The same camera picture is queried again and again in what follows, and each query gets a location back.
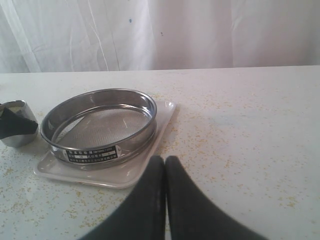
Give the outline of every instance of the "stainless steel container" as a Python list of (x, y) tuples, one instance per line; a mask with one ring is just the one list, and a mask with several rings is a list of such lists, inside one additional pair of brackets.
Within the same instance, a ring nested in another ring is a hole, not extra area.
[(40, 132), (60, 160), (110, 167), (139, 154), (152, 139), (157, 106), (130, 89), (102, 89), (75, 96), (52, 109)]
[[(32, 113), (28, 104), (23, 100), (10, 101), (3, 104), (0, 104), (0, 116), (5, 108), (8, 108), (10, 111), (15, 113), (17, 116), (29, 119), (31, 121), (37, 122), (34, 114)], [(38, 134), (38, 129), (33, 134), (19, 134), (12, 135), (1, 139), (1, 141), (13, 148), (19, 148), (23, 145), (26, 145), (32, 142)]]

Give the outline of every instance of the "white curtain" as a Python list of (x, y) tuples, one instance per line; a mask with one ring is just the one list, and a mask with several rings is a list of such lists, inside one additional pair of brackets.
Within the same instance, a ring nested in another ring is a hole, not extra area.
[(320, 64), (320, 0), (0, 0), (0, 73)]

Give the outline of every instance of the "table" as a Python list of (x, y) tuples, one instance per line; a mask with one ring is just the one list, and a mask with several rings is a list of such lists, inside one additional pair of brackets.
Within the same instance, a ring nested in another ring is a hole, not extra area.
[[(178, 108), (158, 154), (177, 155), (222, 210), (269, 239), (320, 239), (320, 66), (0, 75), (0, 102), (39, 122), (60, 102), (137, 89)], [(48, 146), (0, 144), (0, 239), (77, 239), (132, 190), (33, 174)], [(166, 237), (169, 239), (169, 227)]]

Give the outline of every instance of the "stainless steel sieve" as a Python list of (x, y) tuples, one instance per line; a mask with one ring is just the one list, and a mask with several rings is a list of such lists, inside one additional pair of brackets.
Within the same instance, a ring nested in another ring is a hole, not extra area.
[(110, 167), (139, 154), (155, 134), (157, 105), (145, 93), (102, 89), (70, 98), (43, 119), (40, 133), (58, 159)]

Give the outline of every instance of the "sieve label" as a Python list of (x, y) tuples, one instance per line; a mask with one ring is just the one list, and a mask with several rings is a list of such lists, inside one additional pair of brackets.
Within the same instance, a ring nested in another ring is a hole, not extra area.
[(98, 149), (94, 151), (66, 151), (67, 157), (72, 163), (91, 164), (116, 159), (119, 156), (119, 146)]

